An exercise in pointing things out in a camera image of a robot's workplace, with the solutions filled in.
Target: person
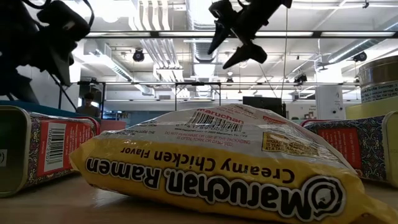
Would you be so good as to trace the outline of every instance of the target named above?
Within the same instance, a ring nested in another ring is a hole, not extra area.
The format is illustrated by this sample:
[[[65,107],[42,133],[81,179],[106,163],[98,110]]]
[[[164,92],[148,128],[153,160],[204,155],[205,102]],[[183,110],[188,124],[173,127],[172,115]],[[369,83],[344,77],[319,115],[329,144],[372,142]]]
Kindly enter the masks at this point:
[[[89,116],[94,116],[99,118],[101,116],[101,111],[98,107],[91,105],[94,100],[94,94],[86,93],[85,94],[85,104],[83,106],[79,106],[76,110],[76,113],[85,114]]]

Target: tin can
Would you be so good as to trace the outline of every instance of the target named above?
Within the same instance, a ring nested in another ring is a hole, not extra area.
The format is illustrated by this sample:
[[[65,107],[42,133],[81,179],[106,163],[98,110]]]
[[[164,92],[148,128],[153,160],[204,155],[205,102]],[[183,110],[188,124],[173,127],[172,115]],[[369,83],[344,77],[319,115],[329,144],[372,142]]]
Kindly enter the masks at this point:
[[[360,178],[398,187],[398,112],[366,119],[312,122],[304,128],[341,152]]]
[[[369,62],[359,68],[362,103],[398,96],[398,56]]]
[[[88,119],[0,106],[0,197],[72,173],[69,153],[96,129]]]

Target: nutrition label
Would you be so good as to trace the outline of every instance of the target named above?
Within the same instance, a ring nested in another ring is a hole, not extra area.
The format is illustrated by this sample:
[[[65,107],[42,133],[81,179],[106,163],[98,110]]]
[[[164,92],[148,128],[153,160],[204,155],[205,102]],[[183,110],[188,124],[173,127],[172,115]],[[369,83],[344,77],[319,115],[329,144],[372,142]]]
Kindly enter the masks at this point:
[[[363,103],[398,96],[398,82],[376,85],[361,90]]]

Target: metal lid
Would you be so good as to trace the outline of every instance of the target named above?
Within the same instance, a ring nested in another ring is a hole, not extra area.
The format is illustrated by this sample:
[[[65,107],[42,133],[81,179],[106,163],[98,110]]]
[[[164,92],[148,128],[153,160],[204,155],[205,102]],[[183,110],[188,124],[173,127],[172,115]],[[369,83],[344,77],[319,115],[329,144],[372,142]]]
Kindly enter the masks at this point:
[[[381,58],[363,65],[359,68],[358,77],[361,88],[398,81],[398,56]]]

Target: ceiling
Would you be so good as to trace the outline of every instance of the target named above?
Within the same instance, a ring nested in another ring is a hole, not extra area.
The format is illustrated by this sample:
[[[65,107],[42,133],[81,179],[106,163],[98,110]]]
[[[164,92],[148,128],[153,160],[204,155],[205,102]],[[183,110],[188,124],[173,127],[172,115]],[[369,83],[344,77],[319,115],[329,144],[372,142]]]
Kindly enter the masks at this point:
[[[89,11],[84,4],[77,4],[75,1],[65,1],[82,16],[89,19]],[[95,14],[97,15],[92,27],[92,31],[111,31],[111,30],[131,30],[129,17],[134,13],[131,0],[91,0]],[[387,21],[398,22],[398,1],[393,0],[372,0],[370,6],[363,9],[364,1],[334,1],[334,0],[299,0],[294,1],[292,8],[286,10],[281,6],[269,19],[269,25],[262,30],[380,30],[381,25]],[[116,17],[116,22],[106,22],[104,15]],[[212,20],[210,13],[204,14],[203,18]],[[172,30],[189,29],[185,1],[169,0],[169,24]],[[146,76],[140,77],[147,82],[156,81],[152,73],[154,63],[146,55],[143,62],[135,62],[132,55],[136,48],[143,48],[139,39],[103,39],[113,50],[112,58],[118,61],[132,75]],[[225,82],[228,77],[227,72],[232,72],[235,82],[264,82],[267,77],[269,82],[281,82],[285,75],[293,78],[298,75],[292,73],[295,68],[307,62],[301,73],[307,74],[308,81],[313,80],[314,62],[306,61],[319,54],[323,58],[336,52],[356,39],[257,39],[255,44],[260,45],[269,54],[267,61],[260,65],[255,61],[249,60],[245,68],[235,65],[229,70],[223,70],[222,64],[228,59],[228,54],[233,53],[241,45],[238,39],[229,39],[218,49],[215,75],[211,81]],[[369,58],[377,58],[381,55],[396,53],[398,41],[396,39],[385,40],[379,45],[375,45],[365,52]],[[174,39],[174,48],[183,68],[185,80],[192,81],[193,76],[193,54],[191,44],[184,42],[184,39]],[[103,65],[87,60],[82,63],[83,77],[96,77],[99,80],[118,81],[117,75]],[[343,72],[343,80],[352,82],[356,70],[353,62],[341,62],[339,66]]]

